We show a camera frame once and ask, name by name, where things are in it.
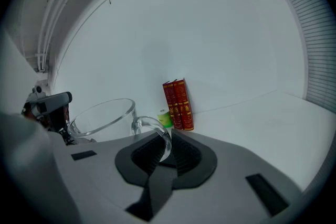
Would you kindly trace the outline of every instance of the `white table surface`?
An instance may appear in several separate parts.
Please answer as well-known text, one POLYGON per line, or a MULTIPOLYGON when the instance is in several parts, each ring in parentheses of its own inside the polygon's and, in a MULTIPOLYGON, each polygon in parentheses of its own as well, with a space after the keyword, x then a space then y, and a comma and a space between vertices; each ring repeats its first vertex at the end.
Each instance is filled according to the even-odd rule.
POLYGON ((194 114, 194 125, 195 133, 251 150, 304 190, 327 155, 336 130, 336 115, 275 91, 194 114))

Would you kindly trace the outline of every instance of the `white wall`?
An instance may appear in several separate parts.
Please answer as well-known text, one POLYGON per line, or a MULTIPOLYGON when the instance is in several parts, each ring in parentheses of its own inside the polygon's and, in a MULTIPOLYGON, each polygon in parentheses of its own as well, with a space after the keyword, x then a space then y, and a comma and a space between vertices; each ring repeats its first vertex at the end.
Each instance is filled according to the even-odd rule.
POLYGON ((162 83, 185 77, 194 112, 276 90, 266 23, 250 0, 113 0, 87 19, 58 70, 70 116, 114 98, 138 114, 166 106, 162 83))
POLYGON ((21 114, 38 75, 0 25, 0 112, 21 114))
POLYGON ((277 88, 305 98, 308 83, 307 49, 296 22, 295 11, 288 0, 249 0, 253 2, 264 24, 264 35, 270 38, 277 64, 277 88))

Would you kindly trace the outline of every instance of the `ribbed panel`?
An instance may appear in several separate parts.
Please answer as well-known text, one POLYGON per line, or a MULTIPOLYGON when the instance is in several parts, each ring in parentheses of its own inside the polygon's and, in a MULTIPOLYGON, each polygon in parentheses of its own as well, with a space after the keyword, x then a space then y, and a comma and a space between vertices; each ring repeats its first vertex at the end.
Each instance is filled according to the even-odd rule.
POLYGON ((307 101, 336 113, 336 17, 327 0, 290 0, 308 54, 307 101))

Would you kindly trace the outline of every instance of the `glass mug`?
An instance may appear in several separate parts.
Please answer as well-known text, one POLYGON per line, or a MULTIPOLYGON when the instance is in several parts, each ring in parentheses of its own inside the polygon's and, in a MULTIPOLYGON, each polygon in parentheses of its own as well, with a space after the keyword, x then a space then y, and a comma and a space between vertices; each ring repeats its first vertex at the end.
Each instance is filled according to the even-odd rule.
POLYGON ((154 118, 138 117, 135 102, 131 99, 115 99, 97 104, 75 117, 68 125, 68 133, 77 143, 103 142, 140 134, 140 127, 155 130, 165 143, 166 159, 172 149, 171 137, 163 125, 154 118))

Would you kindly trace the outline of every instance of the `red book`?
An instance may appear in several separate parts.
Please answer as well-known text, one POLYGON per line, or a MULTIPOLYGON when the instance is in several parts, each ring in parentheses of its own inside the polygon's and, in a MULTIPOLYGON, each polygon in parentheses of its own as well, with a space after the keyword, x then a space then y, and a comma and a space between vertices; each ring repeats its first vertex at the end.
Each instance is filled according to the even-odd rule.
POLYGON ((189 97, 185 80, 184 79, 174 80, 173 84, 178 107, 181 113, 183 128, 186 131, 191 131, 194 129, 194 119, 191 106, 189 103, 189 97))
POLYGON ((174 127, 183 130, 182 118, 178 110, 178 103, 175 95, 174 85, 172 82, 163 84, 164 94, 166 95, 170 116, 172 117, 174 127))

